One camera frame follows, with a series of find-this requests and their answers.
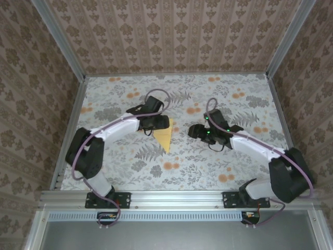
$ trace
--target floral tablecloth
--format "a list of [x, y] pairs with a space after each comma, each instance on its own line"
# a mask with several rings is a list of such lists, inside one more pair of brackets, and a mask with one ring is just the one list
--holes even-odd
[[[229, 122], [274, 146], [287, 143], [264, 74], [204, 74], [89, 78], [78, 128], [95, 128], [143, 103], [146, 93], [161, 88], [172, 102], [165, 112], [173, 119], [170, 153], [153, 137], [135, 132], [116, 141], [104, 152], [102, 171], [116, 190], [225, 190], [268, 176], [268, 166], [225, 148], [210, 150], [190, 138], [188, 128], [204, 124], [207, 100], [216, 97]], [[160, 92], [152, 93], [166, 101]], [[62, 190], [87, 190], [71, 178], [67, 167]]]

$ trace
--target brown patterned wall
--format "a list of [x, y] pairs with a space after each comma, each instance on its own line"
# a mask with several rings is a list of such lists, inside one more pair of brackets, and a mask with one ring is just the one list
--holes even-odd
[[20, 249], [78, 82], [29, 0], [0, 1], [0, 30], [0, 248]]
[[317, 1], [274, 75], [291, 137], [333, 226], [333, 1]]
[[47, 0], [86, 74], [265, 71], [300, 0]]

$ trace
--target yellow triangular object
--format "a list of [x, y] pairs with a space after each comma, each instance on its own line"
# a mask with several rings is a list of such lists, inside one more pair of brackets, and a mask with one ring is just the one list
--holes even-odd
[[169, 119], [169, 124], [167, 129], [155, 130], [153, 134], [167, 153], [169, 152], [171, 143], [172, 119]]

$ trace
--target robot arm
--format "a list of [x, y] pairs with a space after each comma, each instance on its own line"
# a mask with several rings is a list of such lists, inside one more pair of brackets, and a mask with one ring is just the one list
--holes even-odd
[[78, 129], [66, 154], [66, 162], [72, 166], [78, 150], [84, 141], [92, 134], [100, 131], [89, 140], [85, 149], [81, 152], [76, 162], [75, 175], [80, 174], [83, 176], [99, 195], [112, 199], [114, 188], [100, 171], [103, 164], [104, 148], [127, 134], [138, 130], [146, 131], [168, 128], [169, 118], [161, 114], [125, 119], [133, 115], [156, 113], [161, 106], [164, 106], [163, 102], [150, 96], [145, 104], [127, 110], [125, 114], [115, 121], [91, 130], [85, 128]]
[[[209, 112], [209, 115], [216, 124], [226, 131], [245, 136], [233, 135], [217, 129], [209, 121], [207, 114], [204, 114], [206, 124], [195, 124], [191, 126], [188, 132], [190, 137], [200, 138], [203, 142], [211, 145], [218, 142], [223, 146], [253, 157], [263, 165], [269, 166], [269, 178], [261, 180], [253, 179], [239, 188], [240, 202], [243, 203], [244, 206], [253, 203], [253, 200], [266, 197], [278, 197], [281, 201], [290, 203], [309, 188], [303, 175], [278, 153], [249, 140], [249, 138], [253, 136], [244, 131], [243, 128], [237, 125], [229, 127], [227, 121], [223, 118], [219, 110], [214, 109]], [[260, 143], [272, 147], [288, 156], [300, 166], [311, 182], [314, 183], [314, 179], [299, 150], [295, 148], [284, 150], [282, 148], [273, 147], [262, 141], [260, 141]]]

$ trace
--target purple cable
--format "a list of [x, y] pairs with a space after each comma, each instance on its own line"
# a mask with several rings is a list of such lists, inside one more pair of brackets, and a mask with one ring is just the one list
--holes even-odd
[[280, 201], [278, 201], [278, 200], [276, 200], [276, 199], [271, 199], [271, 201], [281, 204], [281, 205], [282, 205], [282, 208], [281, 208], [278, 212], [276, 212], [274, 215], [272, 215], [270, 218], [268, 218], [267, 220], [265, 220], [265, 221], [263, 221], [263, 222], [260, 222], [260, 223], [258, 223], [258, 224], [253, 224], [252, 222], [250, 222], [250, 221], [247, 220], [247, 219], [243, 219], [243, 221], [247, 222], [247, 223], [250, 224], [250, 225], [253, 225], [253, 227], [260, 227], [260, 226], [263, 226], [263, 225], [267, 224], [267, 223], [270, 222], [271, 220], [273, 220], [276, 216], [278, 216], [278, 215], [279, 215], [279, 214], [285, 209], [286, 204], [284, 204], [283, 202], [280, 202]]
[[78, 162], [78, 158], [79, 158], [79, 156], [80, 156], [82, 150], [84, 149], [85, 145], [91, 140], [91, 138], [93, 138], [95, 135], [97, 135], [98, 133], [100, 133], [100, 132], [103, 131], [104, 129], [108, 129], [109, 127], [111, 127], [111, 126], [113, 126], [113, 125], [116, 125], [117, 123], [122, 122], [122, 121], [125, 121], [125, 120], [129, 120], [129, 119], [132, 119], [132, 118], [143, 117], [143, 116], [155, 116], [155, 115], [159, 115], [159, 114], [161, 114], [162, 112], [166, 111], [166, 110], [168, 109], [168, 107], [170, 106], [171, 98], [170, 98], [170, 95], [168, 94], [168, 92], [165, 91], [165, 90], [163, 90], [163, 89], [152, 89], [152, 90], [150, 90], [150, 91], [147, 93], [147, 95], [146, 95], [145, 101], [147, 100], [149, 94], [150, 94], [151, 92], [153, 92], [153, 91], [162, 91], [162, 92], [164, 92], [164, 93], [167, 95], [167, 97], [168, 97], [168, 104], [166, 105], [165, 108], [163, 108], [161, 111], [158, 111], [158, 112], [155, 112], [155, 113], [127, 116], [127, 117], [124, 117], [124, 118], [122, 118], [122, 119], [116, 120], [116, 121], [114, 121], [114, 122], [112, 122], [112, 123], [110, 123], [110, 124], [104, 126], [103, 128], [97, 130], [95, 133], [93, 133], [93, 134], [91, 134], [90, 136], [88, 136], [88, 138], [82, 143], [81, 147], [79, 148], [79, 150], [78, 150], [78, 152], [77, 152], [77, 154], [76, 154], [76, 156], [75, 156], [75, 158], [74, 158], [73, 164], [72, 164], [72, 177], [73, 177], [74, 180], [79, 181], [79, 180], [82, 180], [82, 179], [83, 179], [83, 182], [89, 187], [89, 189], [90, 189], [90, 190], [91, 190], [91, 191], [92, 191], [97, 197], [99, 197], [99, 198], [101, 198], [101, 199], [104, 199], [104, 200], [106, 200], [106, 201], [112, 203], [112, 204], [117, 208], [117, 210], [118, 210], [118, 216], [116, 217], [116, 219], [115, 219], [115, 220], [114, 220], [109, 226], [114, 225], [114, 224], [119, 220], [119, 218], [120, 218], [120, 214], [121, 214], [121, 212], [120, 212], [120, 207], [119, 207], [118, 204], [115, 203], [113, 200], [108, 199], [108, 198], [103, 197], [103, 196], [101, 196], [100, 194], [98, 194], [98, 193], [97, 193], [97, 192], [91, 187], [91, 185], [89, 185], [89, 183], [86, 181], [86, 179], [85, 179], [84, 177], [79, 177], [79, 178], [75, 177], [75, 166], [76, 166], [76, 163]]
[[291, 164], [292, 164], [292, 165], [293, 165], [298, 171], [300, 171], [300, 173], [303, 175], [303, 177], [306, 179], [306, 182], [307, 182], [308, 185], [309, 185], [309, 188], [310, 188], [310, 194], [309, 194], [308, 196], [302, 196], [302, 197], [300, 197], [300, 198], [311, 198], [311, 197], [312, 197], [314, 190], [313, 190], [313, 185], [312, 185], [312, 183], [311, 183], [309, 177], [308, 177], [308, 176], [306, 175], [306, 173], [301, 169], [301, 167], [298, 166], [298, 165], [297, 165], [292, 159], [290, 159], [288, 156], [286, 156], [285, 154], [281, 153], [280, 151], [274, 149], [273, 147], [270, 147], [270, 146], [268, 146], [268, 145], [262, 143], [261, 141], [259, 141], [259, 140], [255, 139], [255, 138], [253, 138], [253, 137], [247, 137], [247, 136], [244, 135], [244, 134], [235, 133], [235, 132], [230, 132], [230, 131], [227, 131], [227, 130], [221, 128], [219, 125], [217, 125], [217, 124], [212, 120], [212, 118], [210, 117], [210, 115], [209, 115], [209, 111], [208, 111], [209, 103], [210, 103], [212, 100], [215, 101], [215, 105], [214, 105], [213, 109], [215, 109], [216, 106], [217, 106], [217, 100], [216, 100], [216, 98], [214, 98], [214, 97], [210, 98], [210, 99], [208, 100], [208, 102], [207, 102], [207, 105], [206, 105], [206, 113], [207, 113], [207, 116], [208, 116], [210, 122], [211, 122], [211, 123], [217, 128], [217, 129], [219, 129], [219, 130], [221, 130], [221, 131], [223, 131], [223, 132], [225, 132], [225, 133], [228, 133], [228, 134], [236, 135], [236, 136], [243, 137], [243, 138], [245, 138], [245, 139], [251, 140], [251, 141], [253, 141], [253, 142], [255, 142], [255, 143], [257, 143], [257, 144], [259, 144], [259, 145], [261, 145], [261, 146], [263, 146], [263, 147], [265, 147], [265, 148], [267, 148], [267, 149], [269, 149], [269, 150], [271, 150], [271, 151], [273, 151], [273, 152], [275, 152], [275, 153], [277, 153], [277, 154], [279, 154], [280, 156], [282, 156], [285, 160], [287, 160], [289, 163], [291, 163]]

